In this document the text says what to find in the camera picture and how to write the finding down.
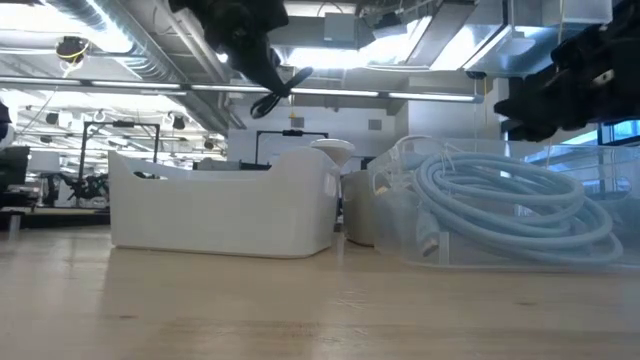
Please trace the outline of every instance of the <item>plastic container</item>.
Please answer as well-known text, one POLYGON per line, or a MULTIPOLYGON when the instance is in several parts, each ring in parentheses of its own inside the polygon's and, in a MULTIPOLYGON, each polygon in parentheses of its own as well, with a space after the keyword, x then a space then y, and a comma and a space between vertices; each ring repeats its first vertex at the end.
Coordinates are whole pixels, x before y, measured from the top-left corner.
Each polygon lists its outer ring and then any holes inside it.
POLYGON ((435 267, 640 268, 637 148, 408 137, 368 171, 382 254, 435 267))

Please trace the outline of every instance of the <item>desk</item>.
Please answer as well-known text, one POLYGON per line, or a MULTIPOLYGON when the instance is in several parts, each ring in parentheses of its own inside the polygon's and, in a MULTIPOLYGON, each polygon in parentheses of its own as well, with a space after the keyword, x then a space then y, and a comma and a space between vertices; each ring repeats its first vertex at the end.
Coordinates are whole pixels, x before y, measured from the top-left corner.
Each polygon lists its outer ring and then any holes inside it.
POLYGON ((640 276, 429 271, 348 247, 268 260, 0 240, 0 357, 639 359, 640 276))

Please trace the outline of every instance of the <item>light blue cable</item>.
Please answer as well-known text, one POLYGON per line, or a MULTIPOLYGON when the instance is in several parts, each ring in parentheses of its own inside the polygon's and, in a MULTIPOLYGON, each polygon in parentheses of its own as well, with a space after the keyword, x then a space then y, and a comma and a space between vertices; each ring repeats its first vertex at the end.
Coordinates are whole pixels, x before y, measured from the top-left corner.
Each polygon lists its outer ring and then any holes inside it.
POLYGON ((415 170, 412 185, 423 209, 433 213, 440 227, 470 241, 501 254, 566 265, 607 264, 623 254, 609 213, 569 176, 499 155, 408 155, 404 170, 415 170), (537 216, 495 214, 461 198, 521 205, 537 216), (606 250, 600 250, 606 242, 606 250))

